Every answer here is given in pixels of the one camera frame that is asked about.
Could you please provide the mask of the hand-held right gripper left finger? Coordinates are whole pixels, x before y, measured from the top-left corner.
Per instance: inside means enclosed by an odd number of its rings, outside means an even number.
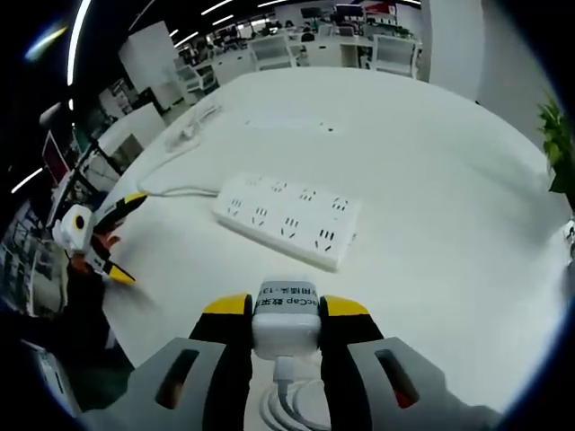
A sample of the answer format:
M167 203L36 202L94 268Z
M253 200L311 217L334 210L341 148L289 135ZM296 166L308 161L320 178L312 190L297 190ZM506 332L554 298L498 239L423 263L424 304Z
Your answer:
M86 430L241 430L252 379L252 297L209 304L128 378L123 395L83 414Z

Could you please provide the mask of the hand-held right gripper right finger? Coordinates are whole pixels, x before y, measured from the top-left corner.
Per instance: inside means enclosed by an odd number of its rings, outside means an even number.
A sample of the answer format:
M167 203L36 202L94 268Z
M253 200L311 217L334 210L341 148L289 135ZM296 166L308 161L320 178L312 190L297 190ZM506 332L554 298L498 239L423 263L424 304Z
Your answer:
M324 295L319 316L332 429L496 429L498 412L457 398L437 366L397 337L385 337L362 304Z

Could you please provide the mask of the person's left hand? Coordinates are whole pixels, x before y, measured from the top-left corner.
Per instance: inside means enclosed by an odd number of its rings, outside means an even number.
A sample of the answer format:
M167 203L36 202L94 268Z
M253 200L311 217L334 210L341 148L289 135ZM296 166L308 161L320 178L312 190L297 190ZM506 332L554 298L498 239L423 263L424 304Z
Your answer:
M102 259L109 259L111 255L111 248L120 241L119 236L113 233L96 234L93 238L94 251Z

